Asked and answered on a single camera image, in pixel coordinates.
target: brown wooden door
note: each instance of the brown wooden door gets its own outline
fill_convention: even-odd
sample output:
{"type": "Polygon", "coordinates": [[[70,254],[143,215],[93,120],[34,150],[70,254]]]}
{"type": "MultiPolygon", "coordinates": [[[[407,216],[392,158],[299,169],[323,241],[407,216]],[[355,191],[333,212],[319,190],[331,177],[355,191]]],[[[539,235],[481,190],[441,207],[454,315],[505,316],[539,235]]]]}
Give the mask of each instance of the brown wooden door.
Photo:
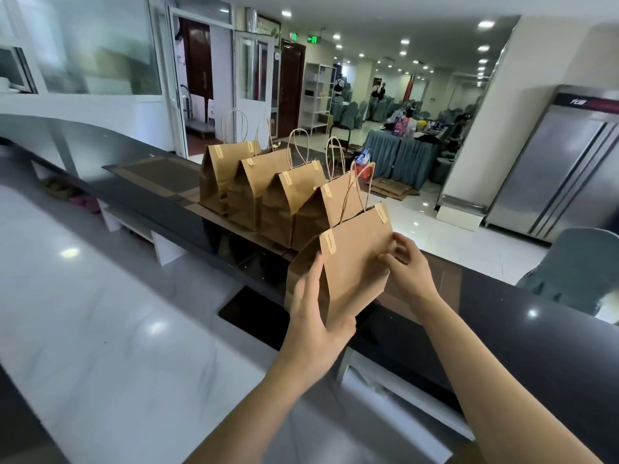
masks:
{"type": "Polygon", "coordinates": [[[213,99],[211,30],[207,24],[180,18],[185,47],[185,67],[191,94],[213,99]]]}
{"type": "Polygon", "coordinates": [[[305,46],[283,39],[281,64],[279,73],[278,138],[290,135],[290,132],[297,128],[299,122],[305,46]]]}

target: stainless steel refrigerator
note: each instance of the stainless steel refrigerator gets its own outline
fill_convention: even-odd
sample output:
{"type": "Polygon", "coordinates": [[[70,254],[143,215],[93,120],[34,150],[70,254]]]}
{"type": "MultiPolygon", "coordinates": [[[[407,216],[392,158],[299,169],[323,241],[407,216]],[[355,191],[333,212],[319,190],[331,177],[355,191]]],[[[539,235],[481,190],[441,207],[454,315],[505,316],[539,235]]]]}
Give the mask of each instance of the stainless steel refrigerator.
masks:
{"type": "Polygon", "coordinates": [[[619,92],[559,86],[485,220],[544,241],[619,230],[619,92]]]}

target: ceiling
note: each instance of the ceiling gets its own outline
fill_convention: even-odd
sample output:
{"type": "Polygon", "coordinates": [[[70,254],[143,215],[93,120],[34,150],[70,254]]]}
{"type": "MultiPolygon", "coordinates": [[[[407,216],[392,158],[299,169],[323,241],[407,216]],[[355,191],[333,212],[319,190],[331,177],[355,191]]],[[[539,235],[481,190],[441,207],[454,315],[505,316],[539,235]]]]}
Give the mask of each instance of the ceiling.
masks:
{"type": "Polygon", "coordinates": [[[478,60],[488,59],[486,72],[494,66],[518,16],[562,16],[595,18],[600,22],[619,18],[619,0],[231,0],[256,8],[260,13],[282,20],[282,10],[290,10],[289,22],[303,33],[321,34],[344,46],[338,61],[379,60],[386,67],[390,57],[397,71],[422,72],[414,59],[431,68],[448,67],[462,73],[477,72],[478,60]],[[479,31],[484,19],[496,21],[491,30],[479,31]],[[400,40],[409,38],[402,46],[400,40]],[[477,47],[490,45],[479,54],[477,47]],[[406,57],[399,52],[406,50],[406,57]]]}

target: refrigerator door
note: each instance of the refrigerator door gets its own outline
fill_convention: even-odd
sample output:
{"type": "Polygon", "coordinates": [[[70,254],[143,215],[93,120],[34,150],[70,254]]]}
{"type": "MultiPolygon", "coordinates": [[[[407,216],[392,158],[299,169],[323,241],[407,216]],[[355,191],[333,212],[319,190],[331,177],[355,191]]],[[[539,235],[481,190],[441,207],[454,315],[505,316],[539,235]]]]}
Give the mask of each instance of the refrigerator door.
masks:
{"type": "Polygon", "coordinates": [[[619,230],[619,125],[606,124],[608,134],[578,179],[575,179],[540,225],[537,237],[554,241],[570,227],[600,227],[619,230]]]}
{"type": "Polygon", "coordinates": [[[533,236],[562,183],[599,138],[595,112],[550,106],[522,150],[486,222],[533,236]]]}

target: paper bag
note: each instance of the paper bag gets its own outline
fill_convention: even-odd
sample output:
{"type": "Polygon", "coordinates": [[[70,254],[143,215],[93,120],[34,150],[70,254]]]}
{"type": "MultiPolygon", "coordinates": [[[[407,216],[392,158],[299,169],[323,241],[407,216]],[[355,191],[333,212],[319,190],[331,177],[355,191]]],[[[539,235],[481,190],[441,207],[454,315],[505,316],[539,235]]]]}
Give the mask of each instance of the paper bag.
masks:
{"type": "Polygon", "coordinates": [[[221,118],[221,134],[223,145],[210,145],[206,149],[200,170],[200,205],[213,210],[220,215],[228,213],[228,186],[236,174],[236,168],[240,160],[250,158],[255,154],[256,144],[253,141],[241,143],[226,143],[225,121],[221,118]]]}
{"type": "MultiPolygon", "coordinates": [[[[290,133],[290,151],[291,142],[297,130],[293,130],[290,133]]],[[[297,168],[277,174],[267,187],[262,198],[260,234],[287,248],[292,247],[295,214],[312,196],[314,189],[327,182],[320,161],[308,162],[307,158],[305,158],[304,162],[305,164],[297,168]]]]}
{"type": "Polygon", "coordinates": [[[321,251],[324,270],[318,305],[322,321],[329,325],[342,315],[359,314],[385,288],[389,270],[378,262],[378,255],[392,249],[392,234],[387,208],[378,203],[316,236],[289,266],[285,308],[290,309],[297,281],[321,251]]]}
{"type": "Polygon", "coordinates": [[[290,169],[287,148],[241,160],[236,175],[228,187],[230,221],[257,231],[260,228],[262,196],[267,186],[276,174],[290,169]]]}
{"type": "Polygon", "coordinates": [[[338,138],[331,137],[327,142],[326,148],[329,182],[318,187],[295,215],[292,249],[303,249],[314,236],[363,211],[359,198],[347,198],[349,189],[351,192],[356,192],[356,189],[353,188],[353,186],[357,186],[357,179],[354,173],[346,171],[342,176],[335,177],[335,145],[340,151],[341,163],[345,163],[344,148],[341,146],[338,138]],[[330,167],[329,149],[332,154],[330,167]]]}

